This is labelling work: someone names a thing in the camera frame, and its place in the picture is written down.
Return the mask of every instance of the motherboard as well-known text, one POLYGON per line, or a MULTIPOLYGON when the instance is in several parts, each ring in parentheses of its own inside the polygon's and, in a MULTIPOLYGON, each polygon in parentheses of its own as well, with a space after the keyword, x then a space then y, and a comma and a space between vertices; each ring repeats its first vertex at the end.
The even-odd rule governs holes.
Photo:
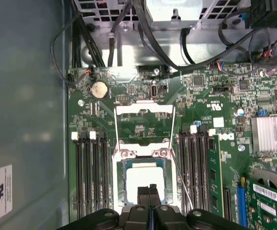
POLYGON ((216 64, 70 69, 70 221, 137 204, 201 208, 250 229, 277 230, 277 69, 216 64))

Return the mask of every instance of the barcode label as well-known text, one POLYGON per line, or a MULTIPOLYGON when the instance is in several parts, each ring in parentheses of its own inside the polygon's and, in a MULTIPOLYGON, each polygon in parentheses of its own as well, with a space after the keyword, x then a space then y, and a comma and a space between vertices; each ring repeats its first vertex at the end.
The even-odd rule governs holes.
POLYGON ((277 201, 277 193, 270 191, 269 189, 263 188, 256 184, 253 184, 253 190, 259 194, 267 196, 268 198, 277 201))
POLYGON ((266 212, 272 214, 275 217, 277 216, 277 212, 274 208, 272 208, 272 207, 270 207, 270 206, 268 206, 268 205, 266 205, 262 202, 260 202, 260 203, 261 203, 261 209, 265 210, 266 212))

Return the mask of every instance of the black ram slot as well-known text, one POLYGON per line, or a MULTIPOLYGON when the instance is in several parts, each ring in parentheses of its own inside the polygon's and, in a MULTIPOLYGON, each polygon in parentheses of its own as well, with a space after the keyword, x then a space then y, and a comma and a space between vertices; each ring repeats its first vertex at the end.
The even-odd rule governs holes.
POLYGON ((84 201, 83 201, 83 162, 82 162, 82 143, 76 143, 76 175, 77 175, 77 212, 78 219, 84 216, 84 201))
MULTIPOLYGON (((184 180, 187 188, 189 188, 189 185, 188 185, 189 179, 188 179, 188 175, 187 175, 187 171, 186 171, 186 169, 189 168, 189 166, 188 166, 189 161, 187 160, 187 155, 182 154, 182 153, 186 152, 185 149, 187 147, 186 146, 186 139, 182 135, 185 135, 185 134, 180 134, 180 140, 179 140, 180 141, 180 153, 181 153, 180 154, 180 163, 181 163, 180 170, 181 170, 181 173, 182 173, 182 176, 183 176, 183 180, 184 180)), ((187 213, 190 210, 190 208, 189 208, 188 198, 186 196, 186 193, 185 193, 184 189, 182 189, 182 197, 183 197, 182 211, 184 213, 187 213)))
POLYGON ((109 208, 109 163, 106 138, 100 138, 101 156, 102 156, 102 208, 109 208))
POLYGON ((232 205, 231 205, 231 191, 229 188, 223 188, 223 204, 224 204, 224 218, 233 221, 232 219, 232 205))
MULTIPOLYGON (((208 182, 208 138, 204 133, 180 133, 180 159, 183 179, 188 187, 194 208, 209 211, 210 193, 208 182)), ((189 211, 189 203, 183 192, 183 213, 189 211)))
POLYGON ((99 159, 99 142, 91 140, 92 149, 92 168, 93 168, 93 188, 94 188, 94 205, 95 211, 101 209, 101 189, 100 189, 100 159, 99 159))
POLYGON ((90 140, 84 143, 85 150, 85 164, 84 164, 84 175, 85 175, 85 201, 86 201, 86 214, 89 215, 93 212, 93 195, 92 195, 92 157, 90 151, 90 140))

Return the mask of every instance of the aluminum heatsink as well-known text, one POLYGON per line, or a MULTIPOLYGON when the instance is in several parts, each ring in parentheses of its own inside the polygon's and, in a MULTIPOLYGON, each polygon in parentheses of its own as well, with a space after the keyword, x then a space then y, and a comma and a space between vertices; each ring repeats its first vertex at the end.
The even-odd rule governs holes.
POLYGON ((277 116, 251 118, 253 151, 277 151, 277 116))

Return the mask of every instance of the blue pcie slot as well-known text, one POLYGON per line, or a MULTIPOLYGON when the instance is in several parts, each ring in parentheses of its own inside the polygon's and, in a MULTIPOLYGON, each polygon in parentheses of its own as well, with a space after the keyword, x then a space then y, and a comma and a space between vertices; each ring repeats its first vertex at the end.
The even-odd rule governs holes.
POLYGON ((238 219, 239 224, 248 227, 247 212, 245 207, 245 193, 246 189, 240 186, 237 187, 237 202, 238 202, 238 219))

